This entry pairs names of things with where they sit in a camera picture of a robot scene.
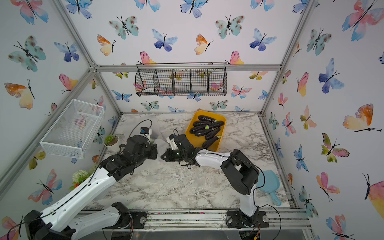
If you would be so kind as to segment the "clear zip-top bag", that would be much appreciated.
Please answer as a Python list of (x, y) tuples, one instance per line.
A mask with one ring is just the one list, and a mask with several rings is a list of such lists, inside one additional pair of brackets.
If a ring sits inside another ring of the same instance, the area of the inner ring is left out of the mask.
[(164, 137), (161, 133), (161, 128), (158, 121), (155, 118), (151, 118), (152, 126), (150, 129), (151, 133), (151, 141), (157, 145), (158, 153), (157, 153), (157, 161), (162, 161), (161, 156), (168, 150), (171, 149), (171, 145), (167, 142), (167, 137)]

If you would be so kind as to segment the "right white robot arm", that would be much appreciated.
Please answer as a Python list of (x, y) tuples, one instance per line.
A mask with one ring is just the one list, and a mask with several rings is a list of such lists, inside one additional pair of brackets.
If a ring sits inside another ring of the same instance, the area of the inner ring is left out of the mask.
[(280, 180), (273, 171), (261, 170), (240, 150), (231, 153), (216, 153), (203, 148), (195, 148), (186, 135), (170, 135), (167, 138), (170, 148), (161, 155), (166, 162), (185, 162), (187, 167), (211, 167), (221, 170), (230, 185), (240, 194), (240, 211), (247, 217), (257, 214), (257, 190), (270, 194), (274, 205), (280, 206), (277, 197)]

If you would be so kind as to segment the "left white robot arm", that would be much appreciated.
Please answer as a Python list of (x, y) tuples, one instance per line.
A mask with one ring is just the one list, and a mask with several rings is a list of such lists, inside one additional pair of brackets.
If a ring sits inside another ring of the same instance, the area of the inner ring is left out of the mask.
[(128, 138), (120, 154), (100, 162), (90, 177), (55, 204), (42, 211), (29, 212), (2, 239), (19, 236), (22, 225), (30, 240), (78, 240), (109, 227), (133, 230), (134, 217), (121, 202), (85, 217), (77, 215), (101, 193), (126, 175), (131, 175), (145, 160), (155, 160), (157, 156), (158, 146), (147, 136)]

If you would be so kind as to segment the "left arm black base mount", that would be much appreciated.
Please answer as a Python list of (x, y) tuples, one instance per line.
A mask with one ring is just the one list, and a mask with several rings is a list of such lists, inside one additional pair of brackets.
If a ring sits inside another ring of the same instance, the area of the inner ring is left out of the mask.
[(112, 207), (117, 209), (120, 215), (117, 223), (112, 228), (130, 229), (132, 231), (144, 229), (148, 216), (147, 212), (131, 211), (121, 202), (112, 204)]

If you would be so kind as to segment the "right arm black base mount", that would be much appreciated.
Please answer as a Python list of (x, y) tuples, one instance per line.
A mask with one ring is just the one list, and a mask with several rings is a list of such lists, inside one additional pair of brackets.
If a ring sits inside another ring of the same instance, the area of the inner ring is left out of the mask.
[(228, 228), (241, 229), (249, 228), (268, 228), (269, 219), (266, 212), (257, 210), (251, 217), (240, 210), (227, 211), (226, 225)]

